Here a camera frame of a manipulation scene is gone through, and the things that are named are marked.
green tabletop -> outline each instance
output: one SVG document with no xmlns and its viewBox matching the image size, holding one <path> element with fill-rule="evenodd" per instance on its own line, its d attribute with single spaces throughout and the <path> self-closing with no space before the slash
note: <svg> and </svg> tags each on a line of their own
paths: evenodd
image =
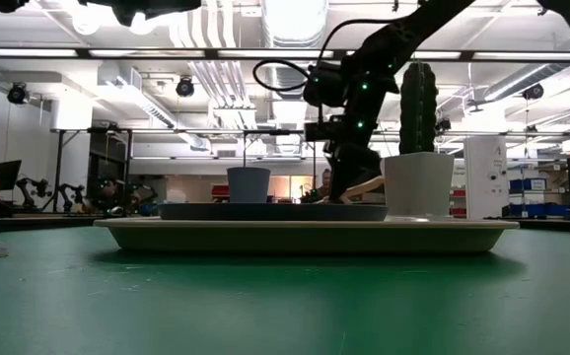
<svg viewBox="0 0 570 355">
<path fill-rule="evenodd" d="M 565 233 L 463 257 L 134 255 L 95 227 L 0 242 L 0 355 L 570 354 Z"/>
</svg>

tray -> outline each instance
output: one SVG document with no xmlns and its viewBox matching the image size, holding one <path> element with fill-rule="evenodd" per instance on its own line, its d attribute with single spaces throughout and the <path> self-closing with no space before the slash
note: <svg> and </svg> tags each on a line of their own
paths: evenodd
<svg viewBox="0 0 570 355">
<path fill-rule="evenodd" d="M 164 203 L 163 220 L 188 221 L 383 221 L 383 205 L 278 203 Z"/>
<path fill-rule="evenodd" d="M 488 251 L 504 221 L 386 222 L 100 220 L 123 249 L 184 253 L 468 253 Z"/>
</svg>

